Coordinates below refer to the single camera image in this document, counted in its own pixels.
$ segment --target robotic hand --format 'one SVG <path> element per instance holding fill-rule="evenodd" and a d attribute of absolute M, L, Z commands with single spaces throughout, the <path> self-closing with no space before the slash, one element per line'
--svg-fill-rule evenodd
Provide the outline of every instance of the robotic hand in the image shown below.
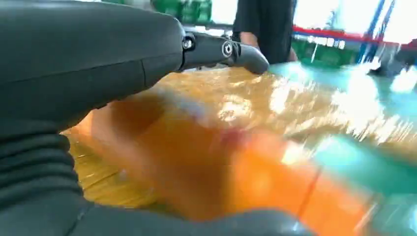
<path fill-rule="evenodd" d="M 214 63 L 268 69 L 257 49 L 185 33 L 165 14 L 96 2 L 1 4 L 2 118 L 52 121 L 64 130 L 170 72 Z"/>

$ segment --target orange cylinder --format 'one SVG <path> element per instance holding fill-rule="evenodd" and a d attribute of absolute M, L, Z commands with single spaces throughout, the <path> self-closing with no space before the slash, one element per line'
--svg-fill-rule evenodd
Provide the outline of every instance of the orange cylinder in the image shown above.
<path fill-rule="evenodd" d="M 71 133 L 133 180 L 152 186 L 189 219 L 273 208 L 298 217 L 318 233 L 326 232 L 320 235 L 341 235 L 300 217 L 310 195 L 326 189 L 315 189 L 320 168 L 300 145 L 268 132 L 229 128 L 200 114 L 193 103 L 149 91 L 91 112 Z M 315 197 L 326 202 L 344 194 L 327 188 L 326 194 Z M 343 227 L 350 231 L 346 235 L 357 235 L 355 223 L 366 207 L 355 215 L 340 207 L 332 210 L 337 212 L 332 217 L 349 222 Z"/>

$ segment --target green crate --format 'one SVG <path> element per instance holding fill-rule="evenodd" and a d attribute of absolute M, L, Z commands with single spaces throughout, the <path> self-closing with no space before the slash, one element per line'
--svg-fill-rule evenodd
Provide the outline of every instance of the green crate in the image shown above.
<path fill-rule="evenodd" d="M 314 56 L 313 64 L 328 65 L 331 67 L 339 67 L 349 65 L 355 62 L 357 52 L 349 49 L 339 49 L 318 45 Z"/>
<path fill-rule="evenodd" d="M 291 47 L 300 61 L 311 61 L 316 44 L 309 43 L 306 40 L 293 39 Z"/>
<path fill-rule="evenodd" d="M 181 5 L 180 20 L 182 23 L 195 24 L 198 18 L 199 4 L 196 1 L 188 0 Z"/>
<path fill-rule="evenodd" d="M 124 0 L 102 0 L 103 2 L 117 3 L 117 4 L 126 4 Z"/>
<path fill-rule="evenodd" d="M 176 18 L 181 16 L 181 1 L 180 0 L 152 0 L 151 1 L 155 10 L 172 15 Z"/>
<path fill-rule="evenodd" d="M 196 22 L 198 24 L 207 24 L 211 22 L 211 10 L 212 10 L 211 0 L 200 1 L 197 8 L 198 10 L 197 10 Z"/>

